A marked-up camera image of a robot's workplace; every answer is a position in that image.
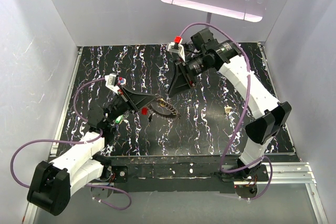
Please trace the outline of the silver keyring holder with keys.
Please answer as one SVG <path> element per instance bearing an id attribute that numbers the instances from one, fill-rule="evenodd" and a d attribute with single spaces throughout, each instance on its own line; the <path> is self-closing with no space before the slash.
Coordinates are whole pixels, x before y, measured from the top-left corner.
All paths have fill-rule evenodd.
<path id="1" fill-rule="evenodd" d="M 156 98 L 153 100 L 148 105 L 148 108 L 152 114 L 168 121 L 174 121 L 181 118 L 180 112 L 172 104 L 162 98 Z"/>

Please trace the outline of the green tagged key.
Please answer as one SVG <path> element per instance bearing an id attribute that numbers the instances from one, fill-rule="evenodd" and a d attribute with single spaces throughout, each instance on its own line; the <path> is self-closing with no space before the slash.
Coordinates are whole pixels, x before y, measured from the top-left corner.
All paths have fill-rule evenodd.
<path id="1" fill-rule="evenodd" d="M 123 115 L 118 116 L 118 117 L 115 119 L 115 123 L 116 123 L 116 124 L 120 124 L 120 123 L 122 122 L 122 120 L 123 120 Z"/>

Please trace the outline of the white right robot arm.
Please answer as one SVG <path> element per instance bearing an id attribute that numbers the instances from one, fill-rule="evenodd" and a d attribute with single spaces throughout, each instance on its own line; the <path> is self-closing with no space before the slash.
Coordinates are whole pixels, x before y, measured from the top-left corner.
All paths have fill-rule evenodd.
<path id="1" fill-rule="evenodd" d="M 208 69 L 215 69 L 225 77 L 245 99 L 242 117 L 250 110 L 254 121 L 247 124 L 248 136 L 244 151 L 237 160 L 236 169 L 222 173 L 238 173 L 242 180 L 251 180 L 260 166 L 268 144 L 278 134 L 292 110 L 288 102 L 280 102 L 252 72 L 248 57 L 231 39 L 218 42 L 213 33 L 205 28 L 191 37 L 197 55 L 185 59 L 182 37 L 175 37 L 167 49 L 178 55 L 174 61 L 174 76 L 168 89 L 171 98 L 196 85 L 196 77 Z"/>

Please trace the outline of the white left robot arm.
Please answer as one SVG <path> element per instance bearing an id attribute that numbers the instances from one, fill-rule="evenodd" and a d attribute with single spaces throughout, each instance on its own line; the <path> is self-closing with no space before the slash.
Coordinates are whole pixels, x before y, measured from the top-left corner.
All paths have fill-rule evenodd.
<path id="1" fill-rule="evenodd" d="M 27 200 L 57 216 L 68 205 L 71 196 L 87 183 L 97 179 L 106 182 L 112 170 L 106 162 L 93 156 L 107 144 L 111 127 L 126 112 L 138 112 L 155 100 L 153 94 L 139 93 L 117 86 L 113 100 L 104 107 L 92 104 L 88 111 L 89 131 L 64 154 L 51 162 L 40 162 L 33 174 Z"/>

